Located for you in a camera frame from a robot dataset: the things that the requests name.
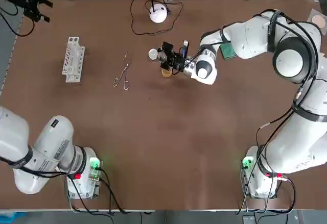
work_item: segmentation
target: white robot link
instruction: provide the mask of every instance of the white robot link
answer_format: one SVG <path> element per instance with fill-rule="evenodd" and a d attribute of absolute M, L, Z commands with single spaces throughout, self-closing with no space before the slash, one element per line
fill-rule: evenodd
<path fill-rule="evenodd" d="M 98 159 L 91 148 L 73 145 L 73 132 L 67 118 L 54 116 L 34 146 L 29 146 L 27 122 L 0 107 L 0 160 L 13 168 L 15 184 L 21 192 L 38 193 L 49 178 L 64 175 L 68 190 L 73 193 L 71 197 L 79 198 L 80 193 L 82 198 L 92 198 L 96 187 L 92 164 Z"/>
<path fill-rule="evenodd" d="M 277 181 L 286 179 L 283 174 L 327 161 L 327 59 L 318 52 L 321 40 L 321 31 L 315 24 L 295 22 L 281 11 L 266 10 L 247 22 L 205 33 L 200 51 L 192 59 L 185 55 L 187 41 L 179 53 L 166 42 L 158 49 L 162 68 L 175 69 L 205 84 L 216 80 L 220 44 L 231 43 L 243 59 L 268 51 L 273 53 L 276 73 L 300 84 L 292 108 L 283 116 L 286 119 L 281 131 L 264 146 L 251 147 L 243 159 L 246 192 L 249 190 L 252 197 L 274 196 Z"/>

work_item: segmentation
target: floor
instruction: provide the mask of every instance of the floor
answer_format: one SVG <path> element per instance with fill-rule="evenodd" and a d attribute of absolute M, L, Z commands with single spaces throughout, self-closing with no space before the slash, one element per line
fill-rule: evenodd
<path fill-rule="evenodd" d="M 228 223 L 228 224 L 255 224 L 254 219 L 249 222 L 243 222 L 241 213 L 235 215 L 234 211 L 220 212 L 190 212 L 190 211 L 169 211 L 166 217 L 166 211 L 156 211 L 150 215 L 142 213 L 142 222 L 139 212 L 123 215 L 117 213 L 112 217 L 114 224 L 209 224 L 209 223 Z M 288 224 L 325 224 L 327 211 L 293 211 L 289 214 Z M 267 216 L 260 220 L 260 224 L 285 224 L 286 215 Z M 105 216 L 91 216 L 89 214 L 73 212 L 30 212 L 26 216 L 17 219 L 14 224 L 68 224 L 68 223 L 111 223 L 111 220 Z"/>
<path fill-rule="evenodd" d="M 16 10 L 11 3 L 0 0 L 0 7 L 6 11 L 14 13 Z M 17 16 L 7 16 L 9 24 L 13 30 L 17 31 L 21 23 L 22 10 L 19 11 Z M 13 51 L 13 44 L 16 36 L 10 31 L 6 23 L 0 18 L 0 94 L 2 91 L 2 84 L 7 74 L 8 63 Z"/>

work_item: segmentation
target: scissors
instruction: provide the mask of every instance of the scissors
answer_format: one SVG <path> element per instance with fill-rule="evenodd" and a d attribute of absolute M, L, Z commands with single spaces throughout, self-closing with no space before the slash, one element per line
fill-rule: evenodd
<path fill-rule="evenodd" d="M 124 80 L 124 89 L 125 89 L 125 90 L 128 90 L 128 88 L 129 88 L 129 82 L 126 80 L 126 75 L 127 75 L 127 69 L 128 69 L 128 66 L 129 66 L 130 63 L 131 63 L 131 61 L 129 61 L 129 62 L 127 63 L 126 67 L 125 67 L 125 68 L 123 69 L 123 71 L 122 71 L 121 76 L 120 76 L 119 78 L 115 78 L 115 79 L 114 79 L 113 84 L 112 84 L 113 87 L 116 87 L 116 86 L 119 84 L 120 80 L 122 79 L 123 75 L 125 75 L 125 80 Z"/>

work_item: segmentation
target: brown table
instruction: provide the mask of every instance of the brown table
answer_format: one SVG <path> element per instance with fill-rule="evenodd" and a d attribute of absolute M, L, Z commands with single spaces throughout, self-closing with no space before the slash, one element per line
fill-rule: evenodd
<path fill-rule="evenodd" d="M 218 78 L 203 85 L 184 75 L 169 79 L 148 51 L 163 41 L 191 42 L 190 54 L 207 31 L 234 21 L 247 21 L 265 9 L 280 9 L 305 21 L 313 0 L 176 0 L 184 9 L 172 31 L 136 36 L 131 31 L 131 0 L 55 0 L 42 8 L 50 23 L 38 23 L 28 38 L 18 38 L 0 104 L 25 118 L 32 145 L 53 115 L 74 125 L 74 143 L 90 146 L 103 160 L 119 202 L 126 209 L 237 209 L 242 200 L 240 163 L 255 144 L 257 128 L 284 113 L 297 86 L 279 78 L 272 54 L 250 60 L 218 58 Z M 164 24 L 150 21 L 145 0 L 133 5 L 138 32 L 168 28 L 179 6 Z M 30 28 L 23 20 L 21 32 Z M 68 36 L 86 47 L 82 82 L 66 84 L 61 75 Z M 133 52 L 128 69 L 130 88 L 113 88 L 126 51 Z M 326 42 L 322 52 L 327 51 Z M 274 129 L 259 135 L 263 142 Z M 0 164 L 1 209 L 67 209 L 60 179 L 35 195 L 20 193 L 12 170 Z M 327 209 L 325 166 L 292 174 L 299 209 Z M 103 187 L 90 208 L 108 209 Z M 283 184 L 270 208 L 287 209 L 292 191 Z M 264 207 L 263 200 L 251 201 Z"/>

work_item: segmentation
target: green led light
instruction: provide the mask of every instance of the green led light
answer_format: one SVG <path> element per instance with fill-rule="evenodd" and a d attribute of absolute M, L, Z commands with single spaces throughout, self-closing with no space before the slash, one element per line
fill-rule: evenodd
<path fill-rule="evenodd" d="M 243 163 L 243 167 L 244 167 L 245 169 L 249 169 L 249 168 L 252 168 L 253 163 L 254 163 L 254 159 L 253 159 L 253 157 L 246 156 L 246 157 L 243 159 L 242 163 Z"/>
<path fill-rule="evenodd" d="M 90 166 L 93 168 L 97 168 L 100 166 L 100 160 L 98 158 L 90 158 Z"/>
<path fill-rule="evenodd" d="M 100 171 L 95 169 L 100 167 L 100 160 L 98 158 L 90 158 L 90 173 L 88 178 L 92 181 L 98 181 L 100 179 Z"/>

